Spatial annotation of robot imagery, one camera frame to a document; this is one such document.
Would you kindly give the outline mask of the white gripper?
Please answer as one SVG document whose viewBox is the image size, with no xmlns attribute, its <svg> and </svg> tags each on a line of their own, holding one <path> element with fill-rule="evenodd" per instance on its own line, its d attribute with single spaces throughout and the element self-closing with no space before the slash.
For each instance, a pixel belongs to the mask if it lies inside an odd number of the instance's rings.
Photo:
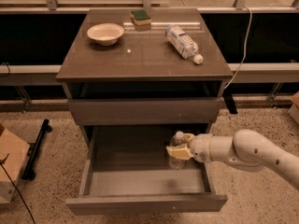
<svg viewBox="0 0 299 224">
<path fill-rule="evenodd" d="M 170 157 L 178 160 L 187 161 L 194 158 L 198 162 L 211 162 L 210 145 L 212 141 L 211 134 L 199 134 L 194 136 L 192 133 L 185 133 L 184 138 L 187 144 L 177 147 L 167 146 L 166 150 Z"/>
</svg>

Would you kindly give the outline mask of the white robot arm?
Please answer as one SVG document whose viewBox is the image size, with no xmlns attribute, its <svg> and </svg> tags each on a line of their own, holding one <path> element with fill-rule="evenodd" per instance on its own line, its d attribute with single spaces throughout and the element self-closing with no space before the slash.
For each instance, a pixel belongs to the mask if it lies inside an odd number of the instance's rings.
<svg viewBox="0 0 299 224">
<path fill-rule="evenodd" d="M 248 172 L 267 167 L 299 189 L 299 158 L 253 130 L 240 130 L 233 136 L 177 132 L 166 150 L 176 160 L 219 161 Z"/>
</svg>

